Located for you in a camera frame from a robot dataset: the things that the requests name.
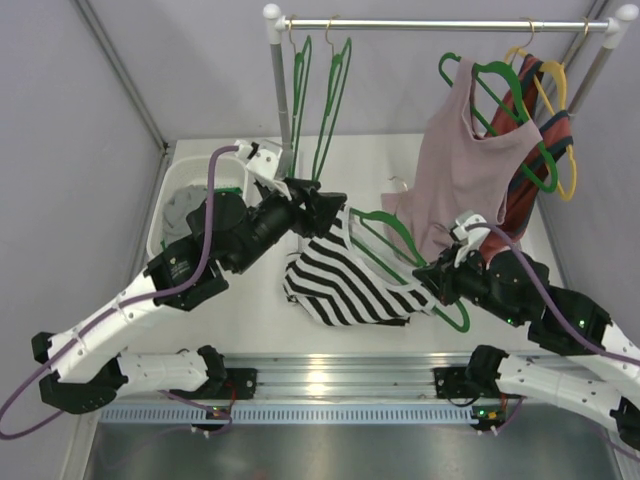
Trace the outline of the black white striped tank top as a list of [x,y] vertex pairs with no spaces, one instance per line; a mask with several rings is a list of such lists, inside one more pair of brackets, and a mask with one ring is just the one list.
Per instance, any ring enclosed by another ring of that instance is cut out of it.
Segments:
[[313,238],[285,267],[286,299],[326,326],[404,326],[416,313],[432,315],[436,302],[420,283],[398,283],[375,268],[350,238],[344,206],[329,232]]

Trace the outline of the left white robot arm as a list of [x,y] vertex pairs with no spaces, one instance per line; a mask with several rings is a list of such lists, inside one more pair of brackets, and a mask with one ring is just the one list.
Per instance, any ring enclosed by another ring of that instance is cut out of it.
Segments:
[[152,258],[110,304],[65,332],[35,335],[33,356],[49,371],[38,382],[41,400],[84,414],[152,391],[188,400],[220,394],[228,374],[223,356],[210,345],[174,354],[126,349],[164,321],[225,292],[225,272],[244,273],[288,232],[325,235],[347,200],[344,193],[320,192],[313,181],[287,179],[284,185],[285,194],[263,188],[256,206],[237,194],[214,193],[188,214],[189,234]]

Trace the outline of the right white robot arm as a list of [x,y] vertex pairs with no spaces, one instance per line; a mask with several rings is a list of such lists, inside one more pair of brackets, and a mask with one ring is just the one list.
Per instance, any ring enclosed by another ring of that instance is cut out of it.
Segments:
[[455,250],[414,277],[441,303],[461,298],[512,327],[524,326],[541,349],[595,374],[577,377],[535,365],[490,345],[471,354],[464,378],[477,396],[529,397],[588,418],[639,447],[639,349],[595,301],[549,282],[549,269],[519,250],[490,263],[473,252],[456,264]]

